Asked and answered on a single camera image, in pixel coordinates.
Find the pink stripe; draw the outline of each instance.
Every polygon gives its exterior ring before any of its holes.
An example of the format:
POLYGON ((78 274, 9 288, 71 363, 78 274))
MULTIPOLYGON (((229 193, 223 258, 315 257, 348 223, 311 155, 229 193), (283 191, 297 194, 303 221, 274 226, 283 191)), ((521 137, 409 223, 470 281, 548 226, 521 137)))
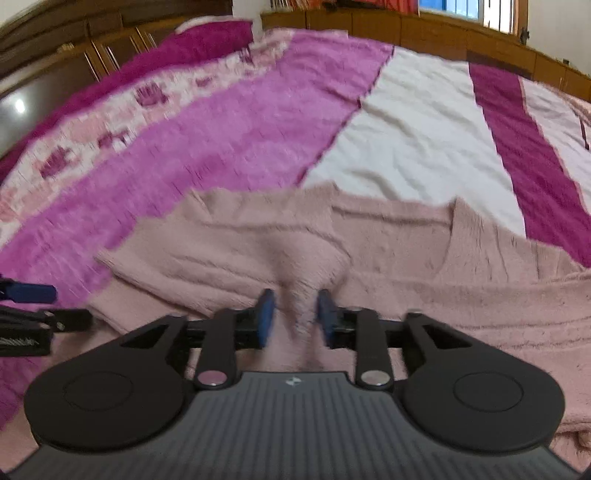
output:
POLYGON ((476 103, 513 182, 528 238, 564 248, 591 267, 591 225, 579 191, 554 148, 525 109, 521 79, 470 65, 476 103))

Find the pink knit sweater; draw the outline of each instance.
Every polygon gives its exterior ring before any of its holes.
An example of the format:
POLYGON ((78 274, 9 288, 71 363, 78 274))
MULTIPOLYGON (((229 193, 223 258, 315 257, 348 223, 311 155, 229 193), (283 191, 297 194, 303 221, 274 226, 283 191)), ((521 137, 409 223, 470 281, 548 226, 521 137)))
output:
POLYGON ((553 448, 576 468, 589 462, 591 275, 461 200, 443 208, 383 202, 332 185, 194 192, 166 218, 140 221, 99 260, 114 278, 92 308, 120 333, 172 310, 246 307, 273 288, 279 311, 269 345, 240 352, 242 369, 352 370, 353 353, 326 349, 313 323, 321 288, 383 318, 421 309, 548 371, 566 396, 553 448))

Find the black clamp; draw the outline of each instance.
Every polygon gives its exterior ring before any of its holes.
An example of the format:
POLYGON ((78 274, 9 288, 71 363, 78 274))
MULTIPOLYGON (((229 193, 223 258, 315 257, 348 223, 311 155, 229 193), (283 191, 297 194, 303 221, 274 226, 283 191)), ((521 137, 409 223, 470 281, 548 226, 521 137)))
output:
MULTIPOLYGON (((0 301, 54 303, 56 288, 0 278, 0 301)), ((36 312, 0 306, 0 356, 51 354, 54 332, 82 332, 92 325, 85 309, 41 309, 36 312)))
POLYGON ((256 305, 245 310, 223 309, 211 320, 189 322, 192 348, 201 348, 193 384, 198 390, 218 390, 236 381, 235 351, 262 349, 267 344, 275 294, 264 290, 256 305))
POLYGON ((374 310, 337 307, 328 290, 320 290, 317 321, 330 349, 357 353, 355 384, 366 390, 392 390, 395 383, 388 348, 402 347, 405 326, 382 320, 374 310))

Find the wooden headboard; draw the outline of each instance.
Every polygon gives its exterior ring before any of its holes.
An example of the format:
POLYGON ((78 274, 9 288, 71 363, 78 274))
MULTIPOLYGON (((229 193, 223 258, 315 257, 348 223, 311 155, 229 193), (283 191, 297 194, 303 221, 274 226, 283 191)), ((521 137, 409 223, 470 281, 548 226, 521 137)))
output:
POLYGON ((202 15, 232 15, 232 0, 45 0, 2 26, 0 159, 70 95, 202 15))
POLYGON ((400 15, 350 8, 334 12, 321 9, 270 12, 261 18, 264 29, 347 30, 355 37, 401 45, 448 60, 488 64, 591 100, 590 77, 522 45, 516 35, 506 35, 470 21, 429 13, 400 15))

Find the bedspread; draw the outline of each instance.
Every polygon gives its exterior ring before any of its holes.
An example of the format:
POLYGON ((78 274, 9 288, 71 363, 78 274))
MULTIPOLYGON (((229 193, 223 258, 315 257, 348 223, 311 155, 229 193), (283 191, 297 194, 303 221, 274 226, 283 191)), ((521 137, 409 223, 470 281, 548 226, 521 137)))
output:
MULTIPOLYGON (((189 189, 325 180, 432 205, 461 197, 591 266, 586 105, 511 73, 344 33, 272 30, 231 52, 130 76, 29 138, 0 187, 3 275, 52 283, 59 306, 81 306, 109 278, 96 253, 189 189)), ((47 361, 0 359, 0 424, 47 361)), ((591 444, 562 438, 557 449, 573 442, 583 453, 565 455, 583 466, 591 444)))

